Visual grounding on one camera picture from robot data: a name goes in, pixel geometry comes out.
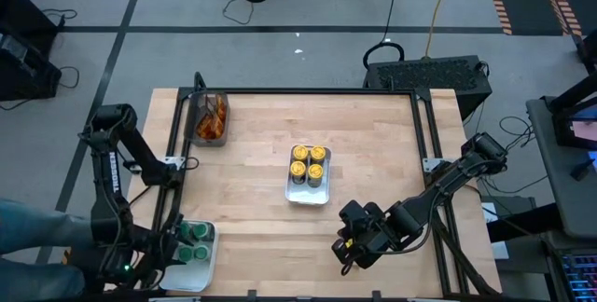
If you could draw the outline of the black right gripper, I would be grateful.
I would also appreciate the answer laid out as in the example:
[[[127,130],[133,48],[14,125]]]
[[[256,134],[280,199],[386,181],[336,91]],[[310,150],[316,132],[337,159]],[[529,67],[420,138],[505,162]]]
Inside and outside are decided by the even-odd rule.
[[[343,264],[342,274],[353,267],[371,267],[388,248],[396,246],[396,236],[385,222],[385,214],[376,203],[362,206],[368,213],[368,223],[361,229],[342,229],[342,239],[335,240],[331,250]]]

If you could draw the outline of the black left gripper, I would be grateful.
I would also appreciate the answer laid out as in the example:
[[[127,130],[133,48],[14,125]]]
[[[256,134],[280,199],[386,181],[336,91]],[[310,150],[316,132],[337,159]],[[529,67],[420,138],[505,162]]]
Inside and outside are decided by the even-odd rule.
[[[162,231],[146,229],[144,231],[144,276],[150,277],[158,270],[180,265],[176,238],[185,236],[184,215],[181,213],[175,216],[170,229]]]

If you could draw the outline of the orange spice packet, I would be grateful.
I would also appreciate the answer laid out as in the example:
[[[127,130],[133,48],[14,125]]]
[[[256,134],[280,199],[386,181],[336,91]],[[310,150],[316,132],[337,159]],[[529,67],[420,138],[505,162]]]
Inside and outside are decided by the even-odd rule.
[[[216,95],[216,124],[218,127],[224,129],[225,122],[228,113],[228,105],[225,102],[224,98],[220,95]]]
[[[199,122],[196,133],[203,140],[219,139],[223,133],[223,123],[219,117],[205,115]]]

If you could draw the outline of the person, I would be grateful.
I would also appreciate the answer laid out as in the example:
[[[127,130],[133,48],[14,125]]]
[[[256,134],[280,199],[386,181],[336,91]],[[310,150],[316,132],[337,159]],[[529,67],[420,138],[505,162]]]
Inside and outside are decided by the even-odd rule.
[[[0,302],[71,298],[85,290],[84,275],[76,267],[24,264],[4,259],[4,254],[43,246],[93,245],[88,219],[0,199]]]

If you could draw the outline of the black perforated computer box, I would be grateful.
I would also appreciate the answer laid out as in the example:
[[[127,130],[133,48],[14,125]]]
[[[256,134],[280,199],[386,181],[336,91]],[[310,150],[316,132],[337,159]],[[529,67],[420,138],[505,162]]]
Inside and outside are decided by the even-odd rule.
[[[489,65],[476,55],[431,60],[377,62],[363,82],[370,89],[453,89],[461,119],[468,118],[493,92]]]

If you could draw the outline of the grey desk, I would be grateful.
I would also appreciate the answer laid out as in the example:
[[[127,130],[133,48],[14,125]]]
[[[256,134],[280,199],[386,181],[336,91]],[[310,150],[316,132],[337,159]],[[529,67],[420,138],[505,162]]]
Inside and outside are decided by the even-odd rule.
[[[597,239],[597,153],[560,146],[544,100],[526,102],[563,230],[578,239]]]

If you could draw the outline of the backlit keyboard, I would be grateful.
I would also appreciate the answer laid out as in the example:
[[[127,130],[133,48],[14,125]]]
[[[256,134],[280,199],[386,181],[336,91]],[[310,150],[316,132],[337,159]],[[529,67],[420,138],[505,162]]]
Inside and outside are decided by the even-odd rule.
[[[597,248],[559,252],[559,261],[572,302],[597,302]]]

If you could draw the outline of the black equipment case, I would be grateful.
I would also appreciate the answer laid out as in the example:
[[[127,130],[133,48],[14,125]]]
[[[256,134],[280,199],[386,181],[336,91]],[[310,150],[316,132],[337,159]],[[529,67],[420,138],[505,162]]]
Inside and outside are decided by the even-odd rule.
[[[31,0],[0,0],[0,102],[56,95],[62,72],[49,53],[57,33]]]

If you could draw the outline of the black monitor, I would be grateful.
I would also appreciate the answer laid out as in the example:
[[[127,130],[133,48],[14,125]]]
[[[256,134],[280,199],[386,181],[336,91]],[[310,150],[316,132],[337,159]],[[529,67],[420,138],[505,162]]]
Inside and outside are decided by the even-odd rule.
[[[544,96],[561,146],[597,151],[597,72],[557,97]]]

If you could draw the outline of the white plastic handled bin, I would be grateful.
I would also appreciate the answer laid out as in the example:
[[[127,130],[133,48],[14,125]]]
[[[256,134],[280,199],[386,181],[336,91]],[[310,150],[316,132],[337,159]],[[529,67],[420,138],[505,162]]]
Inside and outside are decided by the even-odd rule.
[[[181,262],[165,269],[164,278],[160,281],[160,288],[167,291],[185,291],[199,293],[209,287],[215,273],[215,263],[219,232],[213,222],[204,220],[184,220],[190,227],[199,222],[210,225],[210,236],[207,240],[195,240],[192,232],[189,240],[179,238],[178,248],[188,246],[193,250],[199,244],[206,244],[211,248],[211,256],[206,261],[195,260],[194,257],[187,263]]]
[[[314,145],[302,144],[305,145],[311,150]],[[306,173],[306,181],[301,185],[296,185],[291,181],[290,177],[290,165],[294,161],[292,159],[292,149],[290,150],[290,158],[289,158],[289,166],[288,166],[288,173],[287,173],[287,181],[285,186],[285,197],[288,201],[293,202],[295,204],[305,204],[305,205],[324,205],[328,203],[330,195],[330,175],[331,175],[331,151],[329,148],[325,147],[327,155],[325,161],[320,164],[324,168],[324,177],[322,184],[317,188],[312,188],[308,185],[308,176]],[[309,157],[306,161],[304,161],[307,172],[309,167],[314,164],[311,162],[310,152]]]

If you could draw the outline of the black metal table frame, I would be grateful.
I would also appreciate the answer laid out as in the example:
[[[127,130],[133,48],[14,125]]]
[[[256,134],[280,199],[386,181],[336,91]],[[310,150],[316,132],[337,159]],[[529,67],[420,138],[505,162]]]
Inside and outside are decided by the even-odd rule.
[[[346,202],[390,206],[423,190],[425,156],[459,154],[465,134],[452,90],[231,88],[229,138],[220,148],[186,142],[188,94],[186,88],[155,89],[144,134],[159,154],[193,156],[200,165],[181,190],[161,190],[135,212],[158,224],[179,207],[188,218],[215,223],[215,275],[195,294],[197,302],[479,295],[440,240],[347,275],[330,249]],[[285,198],[293,144],[331,149],[330,198],[320,207]]]

